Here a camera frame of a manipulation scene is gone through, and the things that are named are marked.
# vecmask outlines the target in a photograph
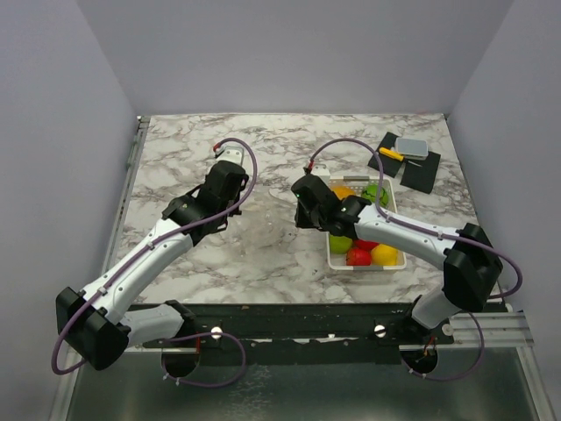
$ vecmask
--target marble tabletop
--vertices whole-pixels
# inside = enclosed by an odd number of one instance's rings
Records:
[[[161,303],[410,302],[442,281],[442,273],[408,255],[394,272],[335,271],[326,261],[325,234],[295,228],[290,186],[308,157],[327,140],[362,139],[376,147],[386,132],[424,139],[442,155],[430,195],[393,182],[398,212],[462,227],[477,223],[442,114],[307,115],[213,114],[152,117],[117,257],[123,257],[160,218],[175,196],[201,183],[215,162],[211,148],[236,137],[257,155],[257,186],[228,229],[209,235],[146,288],[138,301]],[[332,175],[377,175],[359,146],[339,144],[316,160]],[[244,167],[251,171],[246,155]]]

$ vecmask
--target plastic basket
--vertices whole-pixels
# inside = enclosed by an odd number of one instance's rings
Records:
[[[331,177],[329,181],[330,187],[335,186],[345,186],[349,189],[354,190],[357,196],[360,196],[362,190],[369,184],[377,183],[378,177],[370,177],[368,175],[345,175],[343,177]],[[385,179],[382,183],[382,187],[386,189],[389,202],[387,203],[387,209],[392,212],[397,212],[397,206],[395,205],[394,188],[392,187],[392,182],[389,179]],[[330,236],[327,233],[325,236],[327,242],[327,263],[330,268],[335,270],[371,270],[371,271],[381,271],[381,270],[402,270],[407,266],[407,258],[405,254],[400,250],[397,253],[397,265],[395,266],[347,266],[345,254],[334,254],[330,251]]]

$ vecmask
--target red fruit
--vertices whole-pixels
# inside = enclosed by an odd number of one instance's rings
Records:
[[[347,266],[370,266],[372,256],[366,250],[352,248],[347,252]]]
[[[354,245],[362,250],[366,250],[367,252],[371,252],[373,248],[375,248],[379,243],[374,243],[373,241],[366,241],[364,239],[355,239]]]

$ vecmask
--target white basket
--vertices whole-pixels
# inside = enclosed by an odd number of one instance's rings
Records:
[[[329,185],[330,187],[335,186],[345,186],[349,189],[355,191],[357,196],[360,196],[362,190],[368,185],[378,183],[378,177],[370,177],[368,175],[345,175],[343,177],[331,177]],[[392,187],[392,182],[389,179],[385,179],[382,182],[382,187],[386,189],[387,195],[389,197],[389,202],[387,203],[387,209],[392,212],[397,212],[397,206],[395,205],[394,189]],[[335,270],[402,270],[407,266],[407,258],[405,254],[399,250],[397,253],[397,265],[395,266],[347,266],[346,265],[346,255],[345,254],[334,254],[330,251],[330,235],[327,233],[325,236],[327,241],[327,263],[330,268]]]

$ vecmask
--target gray wall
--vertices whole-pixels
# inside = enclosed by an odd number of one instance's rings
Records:
[[[526,275],[514,302],[559,416],[560,16],[558,0],[515,1],[449,121],[480,220]]]
[[[511,0],[78,0],[139,114],[450,112]]]
[[[0,418],[46,419],[54,298],[99,275],[136,127],[73,0],[0,11]]]

